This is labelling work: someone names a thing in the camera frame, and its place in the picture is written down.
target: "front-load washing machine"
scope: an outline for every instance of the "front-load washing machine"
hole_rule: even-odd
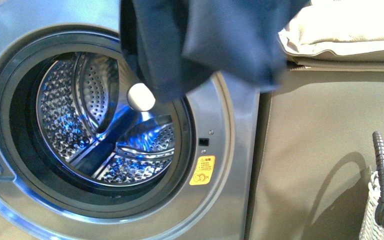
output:
[[[0,225],[242,239],[258,89],[216,73],[154,102],[119,19],[118,0],[0,0]]]

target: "white wicker basket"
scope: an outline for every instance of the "white wicker basket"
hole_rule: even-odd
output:
[[[371,174],[368,184],[368,200],[359,234],[361,240],[384,240],[384,143],[380,133],[373,133],[373,143],[378,170]]]

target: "yellow warning label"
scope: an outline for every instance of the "yellow warning label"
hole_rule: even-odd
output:
[[[204,185],[208,184],[213,174],[214,163],[216,156],[200,156],[196,164],[195,171],[193,172],[190,185]]]

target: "basket handle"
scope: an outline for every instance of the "basket handle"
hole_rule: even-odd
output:
[[[373,132],[374,153],[376,155],[376,170],[379,176],[380,197],[377,201],[374,219],[384,228],[384,140],[380,132]]]

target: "dark clothing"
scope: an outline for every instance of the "dark clothing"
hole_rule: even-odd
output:
[[[274,75],[285,65],[277,33],[306,2],[133,0],[137,32],[131,52],[161,102],[183,97],[218,70],[272,91]],[[129,48],[123,34],[132,26],[123,19],[121,26],[122,46]]]

